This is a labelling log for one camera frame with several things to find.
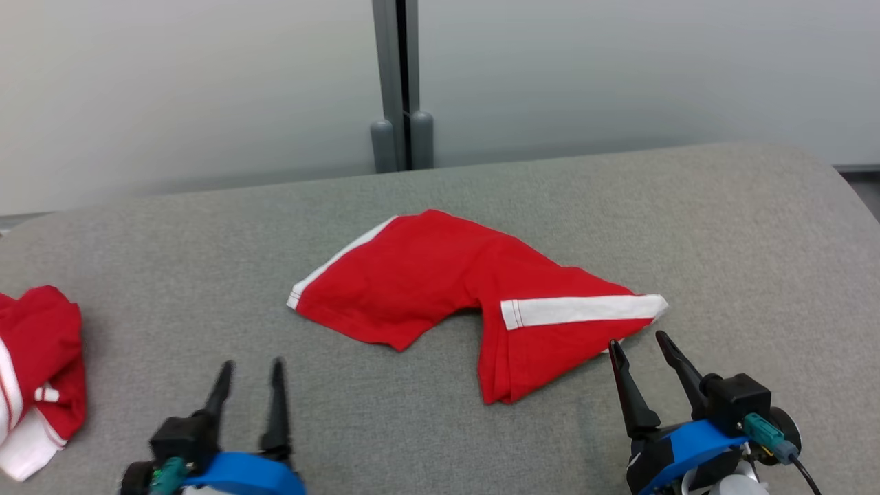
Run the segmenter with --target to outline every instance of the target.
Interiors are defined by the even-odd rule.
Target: white stripe
[[[660,294],[501,301],[508,330],[576,321],[656,319],[669,307]]]
[[[15,374],[15,366],[12,365],[12,357],[6,349],[3,339],[0,338],[0,380],[9,396],[9,409],[12,411],[10,424],[14,427],[21,417],[21,410],[25,407],[21,398],[21,389],[18,387],[18,376]]]
[[[43,426],[46,427],[46,433],[48,433],[49,438],[54,440],[60,446],[67,445],[67,440],[61,438],[61,435],[59,435],[58,432],[55,431],[55,428],[52,427],[52,424],[49,423],[49,420],[46,419],[45,416],[43,416],[43,413],[40,412],[40,410],[37,408],[33,408],[33,410],[37,411],[37,414],[40,416],[40,420],[42,420]]]
[[[385,229],[388,226],[388,224],[392,223],[392,221],[395,218],[397,218],[397,215],[395,215],[391,218],[388,218],[385,222],[382,222],[381,224],[376,225],[375,227],[370,229],[369,232],[365,233],[361,237],[358,237],[357,239],[352,240],[351,243],[349,243],[346,247],[344,247],[342,249],[342,251],[340,251],[339,253],[336,253],[332,258],[330,258],[330,261],[328,261],[328,262],[324,263],[323,265],[321,265],[320,267],[318,267],[318,269],[314,270],[308,277],[297,282],[297,284],[293,286],[293,291],[290,292],[290,297],[287,299],[287,305],[289,307],[292,307],[293,309],[297,309],[297,304],[299,304],[299,298],[302,297],[303,291],[305,290],[306,287],[309,286],[309,284],[314,282],[316,278],[320,277],[321,274],[323,274],[327,270],[327,268],[330,267],[330,265],[332,265],[335,262],[338,262],[339,259],[342,258],[349,251],[351,251],[352,249],[357,248],[359,246],[362,246],[362,245],[366,244],[367,242],[370,242],[371,240],[373,240],[377,235],[379,235],[380,232],[382,232],[383,229]]]
[[[9,409],[6,407],[6,398],[0,390],[0,445],[6,440],[6,427],[9,424]]]

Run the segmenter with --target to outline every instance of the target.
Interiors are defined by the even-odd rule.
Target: gray table
[[[480,319],[411,349],[362,344],[285,306],[290,287],[393,214],[438,208],[563,264],[659,292],[703,372],[747,372],[800,424],[825,493],[880,484],[880,225],[799,151],[722,144],[148,198],[38,218],[0,240],[0,292],[54,284],[84,315],[90,415],[0,492],[111,493],[169,415],[238,363],[223,444],[255,449],[286,358],[311,493],[620,493],[629,445],[607,357],[512,406],[484,406]],[[652,330],[625,349],[667,422],[689,408]],[[794,468],[760,471],[803,494]]]

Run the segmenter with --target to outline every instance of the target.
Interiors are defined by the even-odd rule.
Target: red shorts
[[[390,218],[293,287],[288,306],[371,344],[405,350],[478,307],[483,400],[513,403],[653,322],[667,307],[521,240],[441,211]]]

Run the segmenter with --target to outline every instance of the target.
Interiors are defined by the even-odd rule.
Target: white trim
[[[576,321],[656,319],[669,305],[660,294],[501,301],[507,330]]]
[[[61,450],[40,418],[36,408],[31,408],[0,445],[0,469],[16,481],[25,481]]]
[[[0,390],[0,444],[6,440],[6,433],[9,424],[9,408],[6,406],[6,398],[3,390]]]
[[[0,380],[8,395],[9,409],[12,412],[10,425],[15,427],[25,403],[21,397],[21,389],[18,387],[18,376],[15,374],[15,366],[12,365],[12,356],[9,355],[2,338],[0,338]]]
[[[376,225],[375,227],[370,229],[367,233],[365,233],[361,237],[358,237],[357,239],[352,240],[346,247],[344,247],[342,249],[342,251],[340,251],[339,253],[336,253],[332,258],[330,258],[330,261],[319,266],[318,269],[314,270],[311,274],[309,274],[308,277],[297,282],[296,285],[293,286],[293,290],[290,292],[290,296],[287,299],[287,305],[289,307],[292,307],[293,309],[297,309],[297,304],[299,304],[299,298],[302,297],[303,291],[305,290],[306,287],[308,287],[309,284],[314,282],[316,278],[320,277],[327,270],[327,268],[330,267],[330,265],[332,265],[335,262],[338,262],[339,259],[342,258],[344,255],[346,255],[349,251],[351,251],[354,248],[358,248],[358,247],[366,244],[367,242],[370,242],[371,240],[375,239],[376,236],[379,235],[379,233],[382,232],[382,230],[385,229],[388,226],[388,224],[392,223],[392,221],[395,218],[397,218],[397,215],[395,215],[391,218],[388,218],[385,222],[382,222],[381,224]]]
[[[63,447],[67,445],[67,440],[61,438],[61,435],[59,435],[58,432],[55,431],[55,428],[52,427],[52,424],[49,423],[49,420],[46,419],[45,416],[43,416],[43,413],[40,412],[40,410],[37,408],[33,408],[33,410],[37,411],[37,415],[40,416],[40,420],[43,422],[43,428],[46,429],[46,433],[48,433],[49,438],[54,440],[55,443],[59,446]]]

